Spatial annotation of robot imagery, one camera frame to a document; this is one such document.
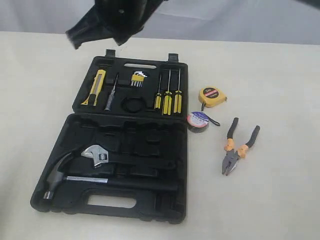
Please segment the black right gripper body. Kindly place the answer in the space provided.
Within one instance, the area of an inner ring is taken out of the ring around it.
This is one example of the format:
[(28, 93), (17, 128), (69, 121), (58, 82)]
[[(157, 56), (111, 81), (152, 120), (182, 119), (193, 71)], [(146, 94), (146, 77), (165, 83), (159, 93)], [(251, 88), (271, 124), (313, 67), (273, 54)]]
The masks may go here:
[(162, 3), (162, 0), (96, 0), (94, 6), (106, 27), (114, 31), (115, 18), (150, 18)]

